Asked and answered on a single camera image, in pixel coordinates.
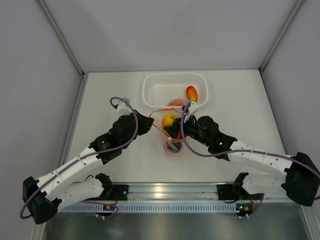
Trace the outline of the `fake watermelon slice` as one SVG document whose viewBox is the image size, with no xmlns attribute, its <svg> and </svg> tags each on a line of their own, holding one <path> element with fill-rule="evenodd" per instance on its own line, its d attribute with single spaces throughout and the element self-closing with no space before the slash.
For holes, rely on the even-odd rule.
<svg viewBox="0 0 320 240">
<path fill-rule="evenodd" d="M 176 99 L 171 100 L 171 101 L 168 103 L 168 106 L 169 106 L 169 107 L 180 107 L 180 106 L 184 105 L 186 102 L 187 102 L 186 99 L 176 98 Z"/>
</svg>

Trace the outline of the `yellow orange fake mango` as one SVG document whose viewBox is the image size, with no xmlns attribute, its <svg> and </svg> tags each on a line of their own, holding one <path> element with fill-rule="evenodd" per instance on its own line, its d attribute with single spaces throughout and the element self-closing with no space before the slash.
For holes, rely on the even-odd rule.
<svg viewBox="0 0 320 240">
<path fill-rule="evenodd" d="M 188 100 L 191 100 L 193 102 L 198 101 L 198 93 L 192 85 L 186 88 L 185 94 Z"/>
</svg>

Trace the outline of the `clear zip top bag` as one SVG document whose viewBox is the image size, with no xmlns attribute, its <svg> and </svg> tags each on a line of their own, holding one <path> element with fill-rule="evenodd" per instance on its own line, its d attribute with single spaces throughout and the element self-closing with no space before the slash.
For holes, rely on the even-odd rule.
<svg viewBox="0 0 320 240">
<path fill-rule="evenodd" d="M 166 114 L 172 113 L 175 115 L 176 119 L 181 117 L 181 113 L 176 110 L 175 108 L 169 107 L 169 108 L 163 108 L 163 109 L 158 109 L 156 111 L 153 111 L 150 113 L 149 117 L 154 118 L 154 122 L 152 126 L 156 128 L 160 132 L 160 139 L 161 143 L 164 148 L 165 141 L 174 141 L 170 136 L 167 135 L 167 133 L 164 131 L 164 128 L 162 128 L 162 119 Z"/>
</svg>

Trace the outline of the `orange fake fruit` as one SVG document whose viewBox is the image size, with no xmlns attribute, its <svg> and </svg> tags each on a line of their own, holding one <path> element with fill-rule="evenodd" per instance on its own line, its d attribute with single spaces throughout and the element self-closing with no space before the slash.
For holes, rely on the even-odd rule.
<svg viewBox="0 0 320 240">
<path fill-rule="evenodd" d="M 171 137 L 174 141 L 180 141 L 182 140 L 182 136 L 181 135 L 178 135 L 178 136 L 175 136 L 175 137 Z"/>
</svg>

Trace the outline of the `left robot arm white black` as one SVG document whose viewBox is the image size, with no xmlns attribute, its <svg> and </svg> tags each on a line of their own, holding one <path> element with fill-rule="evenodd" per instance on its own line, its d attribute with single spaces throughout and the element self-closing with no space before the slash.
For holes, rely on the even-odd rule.
<svg viewBox="0 0 320 240">
<path fill-rule="evenodd" d="M 114 185 L 104 173 L 81 181 L 92 171 L 119 157 L 132 141 L 146 134 L 154 119 L 133 109 L 130 103 L 118 97 L 117 111 L 125 111 L 110 130 L 98 136 L 80 154 L 50 173 L 23 181 L 24 205 L 21 219 L 32 218 L 37 225 L 48 222 L 60 210 L 87 200 L 108 200 L 114 194 Z"/>
</svg>

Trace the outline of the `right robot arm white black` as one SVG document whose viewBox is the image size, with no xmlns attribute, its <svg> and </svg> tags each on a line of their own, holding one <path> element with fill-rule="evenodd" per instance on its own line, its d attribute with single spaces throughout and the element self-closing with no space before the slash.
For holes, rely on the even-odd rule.
<svg viewBox="0 0 320 240">
<path fill-rule="evenodd" d="M 191 137 L 207 147 L 211 156 L 230 163 L 246 165 L 263 175 L 241 172 L 233 182 L 233 192 L 240 199 L 248 195 L 286 195 L 293 202 L 310 207 L 320 187 L 320 172 L 310 157 L 302 152 L 281 155 L 264 152 L 219 130 L 209 116 L 188 120 L 176 118 L 164 123 L 163 129 L 172 138 Z"/>
</svg>

